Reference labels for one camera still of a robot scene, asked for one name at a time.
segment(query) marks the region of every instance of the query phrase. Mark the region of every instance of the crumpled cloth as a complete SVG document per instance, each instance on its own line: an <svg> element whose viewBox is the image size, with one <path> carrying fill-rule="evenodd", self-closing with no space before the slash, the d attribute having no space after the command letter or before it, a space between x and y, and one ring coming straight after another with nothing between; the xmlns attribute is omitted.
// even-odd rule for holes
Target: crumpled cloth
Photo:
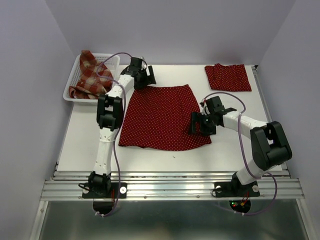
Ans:
<svg viewBox="0 0 320 240"><path fill-rule="evenodd" d="M251 92L245 65L214 66L204 67L209 85L213 90L228 92Z"/></svg>
<svg viewBox="0 0 320 240"><path fill-rule="evenodd" d="M69 86L69 96L73 99L98 99L99 95L106 94L112 88L113 82L97 76L96 71L100 61L89 50L82 50L79 66L81 76L76 86ZM103 64L99 74L112 78L110 70Z"/></svg>
<svg viewBox="0 0 320 240"><path fill-rule="evenodd" d="M210 144L209 136L188 134L192 112L200 109L189 85L135 90L125 114L119 146L185 151Z"/></svg>

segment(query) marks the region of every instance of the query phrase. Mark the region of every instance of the white table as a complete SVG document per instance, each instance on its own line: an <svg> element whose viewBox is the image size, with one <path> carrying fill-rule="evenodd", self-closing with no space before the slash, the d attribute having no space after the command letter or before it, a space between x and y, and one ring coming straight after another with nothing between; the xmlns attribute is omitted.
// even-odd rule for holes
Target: white table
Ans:
<svg viewBox="0 0 320 240"><path fill-rule="evenodd" d="M210 89L204 65L154 65L157 87L189 84L198 102L214 91ZM252 92L235 92L247 107L245 115L267 121L251 66L245 66ZM133 89L127 93L132 96ZM220 95L226 108L242 110L236 99ZM57 172L91 172L97 156L99 127L96 122L97 107L74 104L63 147L58 160ZM187 151L162 151L134 146L120 147L117 154L122 172L236 172L244 166L238 134L223 127L211 136L212 144ZM243 137L245 154L251 159L251 143ZM117 170L114 158L111 168ZM273 171L281 171L276 166Z"/></svg>

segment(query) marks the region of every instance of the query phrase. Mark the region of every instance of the dark red polka dot fabric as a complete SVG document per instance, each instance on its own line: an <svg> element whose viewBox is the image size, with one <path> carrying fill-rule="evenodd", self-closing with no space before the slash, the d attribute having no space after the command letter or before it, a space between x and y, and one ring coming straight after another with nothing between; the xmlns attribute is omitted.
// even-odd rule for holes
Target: dark red polka dot fabric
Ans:
<svg viewBox="0 0 320 240"><path fill-rule="evenodd" d="M199 111L189 85L135 90L125 114L119 146L185 151L210 144L209 136L188 134L191 113Z"/></svg>
<svg viewBox="0 0 320 240"><path fill-rule="evenodd" d="M245 65L204 67L211 89L228 92L251 92Z"/></svg>

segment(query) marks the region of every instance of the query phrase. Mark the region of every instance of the plastic basket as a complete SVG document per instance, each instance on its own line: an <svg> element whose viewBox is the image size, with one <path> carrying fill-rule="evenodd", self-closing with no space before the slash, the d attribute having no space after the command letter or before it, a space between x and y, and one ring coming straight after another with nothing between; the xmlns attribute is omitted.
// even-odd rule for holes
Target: plastic basket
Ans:
<svg viewBox="0 0 320 240"><path fill-rule="evenodd" d="M99 62L103 62L108 57L110 57L112 54L105 54L105 53L92 53L92 55L97 59ZM63 99L66 101L72 101L75 103L97 103L97 99L76 99L71 98L69 96L69 86L76 86L80 76L81 76L81 70L80 70L80 54L76 57L71 73L69 75L68 81L66 83L64 92L63 92ZM110 70L112 73L113 78L116 80L118 78L118 71L119 71L119 64L120 64L120 57L114 56L111 59L109 59L107 62L104 63L104 65Z"/></svg>

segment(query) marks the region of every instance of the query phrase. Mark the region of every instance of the wall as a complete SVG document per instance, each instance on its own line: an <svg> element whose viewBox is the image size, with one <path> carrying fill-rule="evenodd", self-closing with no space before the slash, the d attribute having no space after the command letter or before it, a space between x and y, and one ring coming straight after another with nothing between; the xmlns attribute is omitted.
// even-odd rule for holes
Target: wall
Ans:
<svg viewBox="0 0 320 240"><path fill-rule="evenodd" d="M316 229L320 229L320 1L297 0L259 67L272 118L283 124Z"/></svg>
<svg viewBox="0 0 320 240"><path fill-rule="evenodd" d="M73 54L258 64L294 0L46 0Z"/></svg>
<svg viewBox="0 0 320 240"><path fill-rule="evenodd" d="M43 0L0 7L0 238L28 239L71 106L74 55Z"/></svg>

